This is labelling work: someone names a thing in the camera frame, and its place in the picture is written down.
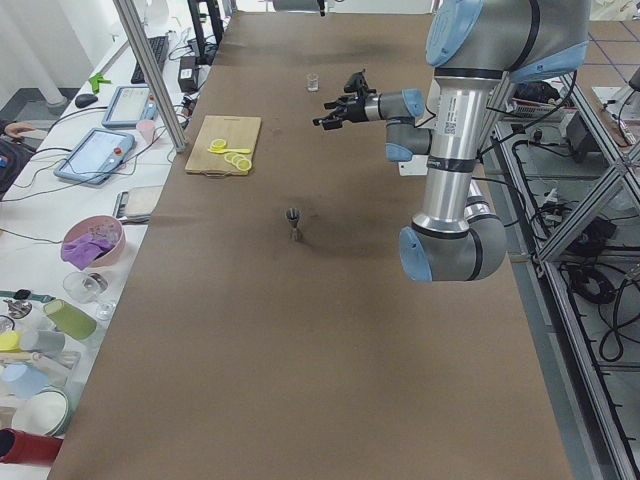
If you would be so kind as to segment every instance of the white table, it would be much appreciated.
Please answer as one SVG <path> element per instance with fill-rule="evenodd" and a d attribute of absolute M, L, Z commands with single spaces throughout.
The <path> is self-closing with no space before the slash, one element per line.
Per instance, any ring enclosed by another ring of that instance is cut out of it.
<path fill-rule="evenodd" d="M 162 35 L 167 28 L 147 28 L 149 37 Z M 169 35 L 171 52 L 181 45 L 189 32 L 171 32 Z M 114 56 L 124 40 L 116 42 L 107 52 L 104 60 L 96 71 Z M 127 48 L 117 61 L 104 72 L 104 76 L 111 80 L 111 84 L 101 84 L 98 102 L 90 107 L 106 107 L 118 85 L 128 85 L 135 66 L 135 58 L 131 48 Z M 183 97 L 177 83 L 179 61 L 169 58 L 163 69 L 163 76 L 169 94 L 178 105 Z M 208 67 L 201 71 L 201 81 L 206 78 Z M 91 93 L 91 87 L 85 83 L 78 94 Z M 73 102 L 63 115 L 77 111 Z M 87 110 L 84 114 L 69 117 L 58 123 L 42 142 L 40 150 L 53 147 L 72 149 L 82 137 L 93 127 L 101 127 L 104 110 Z M 162 132 L 162 119 L 156 120 L 158 132 Z M 145 141 L 135 130 L 127 130 L 136 137 L 136 146 L 132 155 L 146 148 Z M 171 161 L 175 155 L 173 145 L 168 135 L 161 136 L 148 150 L 135 161 L 127 163 L 118 170 L 119 175 L 112 175 L 104 184 L 98 187 L 87 185 L 69 186 L 53 175 L 56 163 L 64 158 L 66 152 L 45 151 L 34 155 L 24 168 L 14 186 L 7 192 L 0 203 L 0 228 L 21 235 L 61 241 L 71 226 L 92 215 L 113 213 L 116 198 L 120 192 L 133 187 L 163 185 Z M 117 301 L 126 283 L 127 276 L 136 258 L 136 254 L 144 239 L 147 227 L 145 225 L 125 225 L 126 247 L 117 262 L 109 267 L 87 269 L 87 272 L 98 272 L 109 282 L 103 296 Z M 77 271 L 70 263 L 60 259 L 60 245 L 34 241 L 26 238 L 0 232 L 0 289 L 18 290 L 29 289 L 39 294 L 49 294 L 65 301 L 69 301 L 91 316 L 95 316 L 97 303 L 79 305 L 71 300 L 62 287 L 62 281 L 69 273 Z M 34 308 L 41 305 L 34 302 Z M 4 303 L 0 304 L 0 314 L 6 313 Z M 108 328 L 108 322 L 101 322 Z M 67 385 L 70 387 L 73 402 L 77 402 L 86 382 L 96 351 L 88 350 L 80 342 L 67 336 L 65 350 L 79 352 L 81 357 L 72 377 Z M 23 465 L 0 464 L 0 476 L 3 480 L 41 480 L 47 477 L 49 468 Z"/>

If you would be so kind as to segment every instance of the blue-framed tablet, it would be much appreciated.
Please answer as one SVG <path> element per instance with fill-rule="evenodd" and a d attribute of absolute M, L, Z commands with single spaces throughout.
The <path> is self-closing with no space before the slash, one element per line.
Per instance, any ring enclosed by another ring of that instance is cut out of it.
<path fill-rule="evenodd" d="M 102 126 L 105 128 L 135 128 L 140 120 L 155 118 L 158 105 L 147 85 L 116 88 L 107 108 Z"/>
<path fill-rule="evenodd" d="M 53 174 L 63 180 L 99 185 L 120 166 L 135 143 L 129 133 L 93 128 Z"/>

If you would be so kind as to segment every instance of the green cup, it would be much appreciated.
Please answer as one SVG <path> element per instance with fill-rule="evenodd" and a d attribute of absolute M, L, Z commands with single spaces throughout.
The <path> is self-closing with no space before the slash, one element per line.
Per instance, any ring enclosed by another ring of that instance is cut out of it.
<path fill-rule="evenodd" d="M 51 300 L 42 309 L 56 326 L 76 340 L 84 340 L 96 329 L 96 321 L 64 300 Z"/>

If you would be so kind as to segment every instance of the cutting board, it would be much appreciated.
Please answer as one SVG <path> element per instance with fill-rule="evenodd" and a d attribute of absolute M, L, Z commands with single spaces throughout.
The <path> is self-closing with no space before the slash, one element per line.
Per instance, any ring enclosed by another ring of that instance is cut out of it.
<path fill-rule="evenodd" d="M 226 162 L 224 155 L 208 152 L 207 149 L 217 138 L 227 141 L 227 148 L 250 148 L 245 156 L 253 162 L 253 154 L 260 132 L 260 117 L 231 117 L 207 115 L 196 138 L 187 165 L 187 173 L 213 173 L 221 175 L 248 175 Z"/>

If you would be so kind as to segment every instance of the pink bowl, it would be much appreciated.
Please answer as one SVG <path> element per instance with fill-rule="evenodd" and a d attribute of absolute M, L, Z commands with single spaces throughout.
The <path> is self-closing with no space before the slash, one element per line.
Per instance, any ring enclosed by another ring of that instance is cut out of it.
<path fill-rule="evenodd" d="M 112 217 L 111 215 L 95 215 L 93 217 L 85 218 L 80 222 L 76 223 L 71 229 L 67 232 L 62 240 L 62 244 L 72 242 L 76 238 L 81 237 L 87 233 L 92 233 L 97 228 L 107 228 L 110 231 L 113 231 L 117 235 L 117 241 L 115 242 L 115 246 L 109 250 L 107 253 L 102 255 L 101 257 L 96 258 L 88 268 L 95 267 L 104 267 L 107 265 L 113 265 L 118 257 L 122 253 L 127 240 L 124 236 L 124 229 L 122 228 L 122 224 L 120 221 Z"/>

